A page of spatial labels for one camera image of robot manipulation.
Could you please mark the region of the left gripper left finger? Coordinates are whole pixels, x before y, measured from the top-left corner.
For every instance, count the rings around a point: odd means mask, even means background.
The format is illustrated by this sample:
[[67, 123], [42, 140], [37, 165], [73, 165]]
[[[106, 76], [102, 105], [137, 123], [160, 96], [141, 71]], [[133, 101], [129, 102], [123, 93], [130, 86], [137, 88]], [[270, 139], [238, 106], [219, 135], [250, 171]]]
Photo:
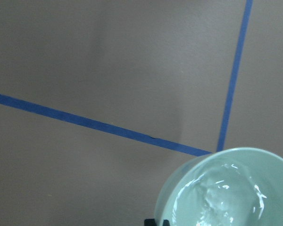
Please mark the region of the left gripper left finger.
[[144, 220], [144, 226], [156, 226], [155, 219], [148, 218]]

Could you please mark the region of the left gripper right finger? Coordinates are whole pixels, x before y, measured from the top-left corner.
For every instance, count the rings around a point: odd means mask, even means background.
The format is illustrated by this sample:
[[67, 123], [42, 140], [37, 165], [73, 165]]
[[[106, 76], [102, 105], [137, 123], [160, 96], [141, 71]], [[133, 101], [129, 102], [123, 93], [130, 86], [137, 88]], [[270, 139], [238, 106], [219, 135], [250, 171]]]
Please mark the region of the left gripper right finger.
[[162, 226], [170, 226], [170, 223], [167, 219], [164, 219]]

